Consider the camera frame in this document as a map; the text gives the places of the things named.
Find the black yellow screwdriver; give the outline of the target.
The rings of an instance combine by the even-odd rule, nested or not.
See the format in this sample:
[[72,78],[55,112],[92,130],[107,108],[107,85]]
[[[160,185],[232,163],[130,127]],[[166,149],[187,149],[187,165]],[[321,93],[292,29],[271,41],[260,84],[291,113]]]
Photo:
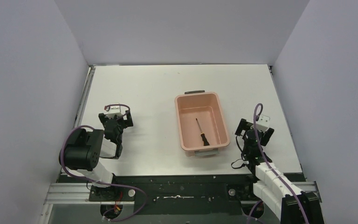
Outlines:
[[200,123],[199,123],[198,119],[196,118],[195,120],[196,120],[198,128],[200,130],[200,136],[201,136],[201,139],[203,141],[203,146],[209,146],[210,143],[208,142],[208,140],[207,140],[207,138],[205,136],[205,133],[203,132],[203,130],[202,130],[201,126],[200,126]]

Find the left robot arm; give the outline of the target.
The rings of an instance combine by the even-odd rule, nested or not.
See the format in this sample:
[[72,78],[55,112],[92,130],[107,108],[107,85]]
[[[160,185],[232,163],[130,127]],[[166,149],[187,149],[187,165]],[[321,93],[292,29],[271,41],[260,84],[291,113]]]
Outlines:
[[59,153],[59,163],[71,177],[76,170],[79,179],[101,188],[101,195],[112,201],[119,195],[119,184],[113,182],[114,174],[108,171],[99,161],[100,158],[119,159],[123,150],[124,129],[133,126],[130,109],[121,112],[121,105],[109,106],[98,118],[102,129],[94,129],[88,125],[74,128]]

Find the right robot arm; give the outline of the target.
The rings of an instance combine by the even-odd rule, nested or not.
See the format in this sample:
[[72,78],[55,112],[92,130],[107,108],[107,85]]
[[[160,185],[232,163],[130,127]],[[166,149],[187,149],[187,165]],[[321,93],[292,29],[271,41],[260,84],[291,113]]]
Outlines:
[[242,137],[246,167],[255,177],[253,194],[273,211],[282,224],[323,224],[318,196],[296,186],[264,153],[262,138],[270,133],[270,130],[259,131],[251,125]]

